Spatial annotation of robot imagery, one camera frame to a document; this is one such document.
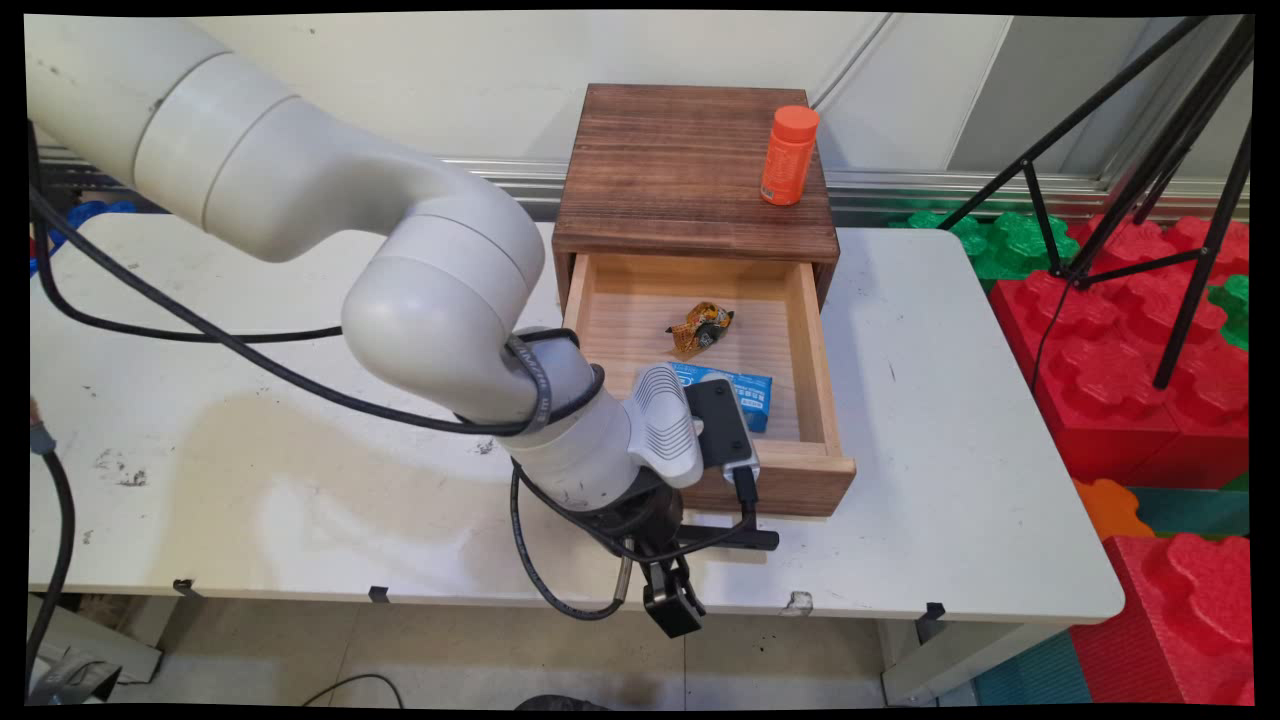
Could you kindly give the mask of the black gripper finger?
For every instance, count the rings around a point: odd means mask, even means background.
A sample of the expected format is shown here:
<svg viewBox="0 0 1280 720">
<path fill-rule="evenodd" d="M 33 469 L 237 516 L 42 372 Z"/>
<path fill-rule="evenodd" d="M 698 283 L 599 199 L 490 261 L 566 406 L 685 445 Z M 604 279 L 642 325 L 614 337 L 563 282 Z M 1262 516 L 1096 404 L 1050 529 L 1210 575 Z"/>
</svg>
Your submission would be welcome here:
<svg viewBox="0 0 1280 720">
<path fill-rule="evenodd" d="M 703 606 L 692 589 L 685 559 L 646 564 L 643 574 L 644 609 L 669 638 L 701 629 Z"/>
<path fill-rule="evenodd" d="M 677 556 L 672 561 L 673 594 L 677 605 L 685 609 L 689 615 L 707 615 L 707 610 L 692 585 L 690 565 L 686 556 Z"/>
</svg>

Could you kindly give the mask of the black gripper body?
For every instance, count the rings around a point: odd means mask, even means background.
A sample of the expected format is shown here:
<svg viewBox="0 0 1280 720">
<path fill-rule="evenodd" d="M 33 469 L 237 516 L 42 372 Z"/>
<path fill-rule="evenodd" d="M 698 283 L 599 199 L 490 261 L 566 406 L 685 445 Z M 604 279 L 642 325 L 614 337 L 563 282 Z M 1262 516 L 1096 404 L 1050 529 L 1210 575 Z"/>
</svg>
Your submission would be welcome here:
<svg viewBox="0 0 1280 720">
<path fill-rule="evenodd" d="M 598 539 L 613 550 L 631 541 L 631 551 L 649 559 L 680 548 L 676 536 L 684 521 L 684 498 L 678 489 L 659 482 L 654 488 L 620 501 L 590 516 Z"/>
</svg>

